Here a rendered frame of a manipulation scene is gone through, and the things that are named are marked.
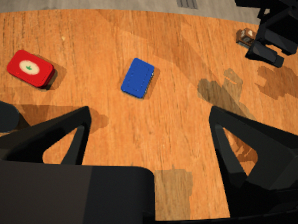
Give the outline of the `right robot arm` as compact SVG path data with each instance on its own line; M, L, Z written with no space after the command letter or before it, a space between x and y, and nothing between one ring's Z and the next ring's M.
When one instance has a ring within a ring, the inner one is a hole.
M282 37L298 30L296 0L235 0L235 3L237 7L272 8L265 27Z

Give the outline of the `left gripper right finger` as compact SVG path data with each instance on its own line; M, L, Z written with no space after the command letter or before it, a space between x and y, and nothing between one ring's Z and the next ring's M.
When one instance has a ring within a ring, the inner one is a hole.
M249 215L272 191L298 188L298 135L215 105L208 121L230 217ZM257 152L258 160L249 175L223 128Z

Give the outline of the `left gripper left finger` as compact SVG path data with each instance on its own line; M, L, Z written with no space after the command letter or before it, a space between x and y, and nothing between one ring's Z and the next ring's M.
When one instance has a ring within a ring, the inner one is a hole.
M77 128L60 164L82 165L92 118L89 106L0 137L0 158L6 161L44 163L44 152Z

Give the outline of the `red mint tin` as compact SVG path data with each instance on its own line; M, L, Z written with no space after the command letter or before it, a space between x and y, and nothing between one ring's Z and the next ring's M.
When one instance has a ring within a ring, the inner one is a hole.
M46 88L55 74L54 66L51 63L25 50L15 53L7 65L7 71L39 89Z

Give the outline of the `white bottle with blue cap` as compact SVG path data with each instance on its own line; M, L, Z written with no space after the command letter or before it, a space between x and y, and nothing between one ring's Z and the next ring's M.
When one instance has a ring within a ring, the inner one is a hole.
M19 112L12 104L0 101L0 133L12 131L19 122Z

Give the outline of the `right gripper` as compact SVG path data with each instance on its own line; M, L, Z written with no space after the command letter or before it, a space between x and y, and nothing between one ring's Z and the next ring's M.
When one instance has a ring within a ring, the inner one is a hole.
M265 63L268 62L267 64L280 68L283 65L284 58L266 45L273 45L281 49L281 52L287 56L296 54L298 48L298 30L282 37L267 29L265 25L269 13L264 14L265 10L260 8L257 18L261 19L261 21L255 40L248 49L245 58L262 62L266 61Z

